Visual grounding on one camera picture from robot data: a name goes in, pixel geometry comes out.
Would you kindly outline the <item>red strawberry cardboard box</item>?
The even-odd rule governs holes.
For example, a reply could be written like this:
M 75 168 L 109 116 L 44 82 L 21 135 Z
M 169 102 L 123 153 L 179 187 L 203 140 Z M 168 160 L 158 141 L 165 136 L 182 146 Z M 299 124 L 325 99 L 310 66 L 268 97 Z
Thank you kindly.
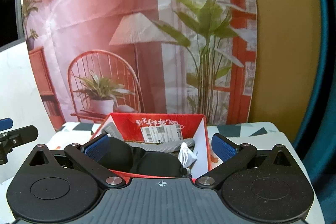
M 109 123 L 116 126 L 125 141 L 160 144 L 193 139 L 197 160 L 190 167 L 192 178 L 211 169 L 209 136 L 203 114 L 110 113 L 92 138 L 99 136 Z

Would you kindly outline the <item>white shipping label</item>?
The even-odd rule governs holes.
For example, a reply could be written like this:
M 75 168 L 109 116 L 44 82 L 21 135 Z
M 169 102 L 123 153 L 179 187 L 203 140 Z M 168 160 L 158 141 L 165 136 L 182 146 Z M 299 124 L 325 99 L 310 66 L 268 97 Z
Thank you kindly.
M 183 139 L 179 124 L 142 127 L 141 133 L 145 143 L 162 144 Z

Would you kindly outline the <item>printed room scene backdrop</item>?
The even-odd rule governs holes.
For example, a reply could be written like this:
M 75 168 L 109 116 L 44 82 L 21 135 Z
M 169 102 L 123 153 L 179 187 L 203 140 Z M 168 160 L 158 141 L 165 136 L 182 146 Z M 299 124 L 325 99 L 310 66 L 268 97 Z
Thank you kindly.
M 111 112 L 248 120 L 256 0 L 21 0 L 21 8 L 54 128 Z

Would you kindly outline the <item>tan wooden board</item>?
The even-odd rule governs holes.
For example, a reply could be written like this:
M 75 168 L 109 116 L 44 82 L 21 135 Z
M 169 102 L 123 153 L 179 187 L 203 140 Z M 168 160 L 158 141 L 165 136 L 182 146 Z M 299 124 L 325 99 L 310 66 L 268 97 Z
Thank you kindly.
M 257 62 L 249 120 L 294 140 L 318 67 L 319 0 L 257 0 Z

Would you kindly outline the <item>white board panel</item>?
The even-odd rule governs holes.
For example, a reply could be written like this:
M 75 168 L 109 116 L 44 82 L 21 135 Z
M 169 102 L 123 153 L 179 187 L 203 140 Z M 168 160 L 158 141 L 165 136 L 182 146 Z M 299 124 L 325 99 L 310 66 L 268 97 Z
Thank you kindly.
M 1 165 L 1 182 L 12 178 L 33 147 L 47 143 L 55 130 L 41 100 L 31 68 L 26 42 L 16 40 L 1 47 L 1 118 L 11 118 L 13 129 L 33 125 L 38 138 L 13 149 L 8 163 Z

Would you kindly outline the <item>white patterned tablecloth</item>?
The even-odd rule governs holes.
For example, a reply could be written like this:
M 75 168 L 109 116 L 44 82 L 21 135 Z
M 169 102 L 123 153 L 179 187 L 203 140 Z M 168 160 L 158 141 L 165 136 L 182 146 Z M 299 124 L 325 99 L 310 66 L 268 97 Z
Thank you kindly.
M 99 127 L 99 124 L 67 122 L 47 142 L 47 147 L 50 150 L 56 150 L 63 149 L 66 145 L 76 141 L 84 144 L 94 133 L 99 131 Z M 262 150 L 269 150 L 276 144 L 283 144 L 294 157 L 305 176 L 309 176 L 286 135 L 270 122 L 243 123 L 219 127 L 209 126 L 207 132 L 209 138 L 212 138 L 216 133 L 222 133 L 237 144 L 247 142 Z

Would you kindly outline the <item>white crumpled cloth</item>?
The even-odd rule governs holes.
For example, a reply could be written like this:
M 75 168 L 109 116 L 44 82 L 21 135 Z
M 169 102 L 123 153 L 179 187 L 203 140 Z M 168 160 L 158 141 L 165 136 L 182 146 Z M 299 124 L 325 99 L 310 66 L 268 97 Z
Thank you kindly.
M 189 168 L 195 161 L 197 161 L 197 159 L 197 155 L 189 149 L 187 143 L 182 142 L 178 154 L 178 160 L 180 161 L 183 168 Z

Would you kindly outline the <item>black eye mask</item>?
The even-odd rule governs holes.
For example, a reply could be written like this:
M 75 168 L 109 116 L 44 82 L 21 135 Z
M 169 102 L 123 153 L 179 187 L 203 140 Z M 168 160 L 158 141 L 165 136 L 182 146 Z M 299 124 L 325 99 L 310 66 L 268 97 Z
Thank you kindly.
M 108 151 L 98 163 L 107 169 L 126 173 L 177 178 L 189 176 L 176 156 L 145 151 L 113 137 L 109 138 Z

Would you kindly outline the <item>grey knitted cloth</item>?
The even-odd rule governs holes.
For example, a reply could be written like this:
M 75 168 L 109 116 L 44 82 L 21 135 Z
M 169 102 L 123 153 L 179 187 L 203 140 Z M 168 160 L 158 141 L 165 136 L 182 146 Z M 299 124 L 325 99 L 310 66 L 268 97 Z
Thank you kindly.
M 101 133 L 107 134 L 109 137 L 119 139 L 133 148 L 142 148 L 145 151 L 150 152 L 165 152 L 171 154 L 177 154 L 180 151 L 182 143 L 186 143 L 187 147 L 193 151 L 195 147 L 194 139 L 188 138 L 183 140 L 170 141 L 162 144 L 152 144 L 152 143 L 138 143 L 136 141 L 124 141 L 120 131 L 117 129 L 116 125 L 112 122 L 108 123 L 101 130 Z

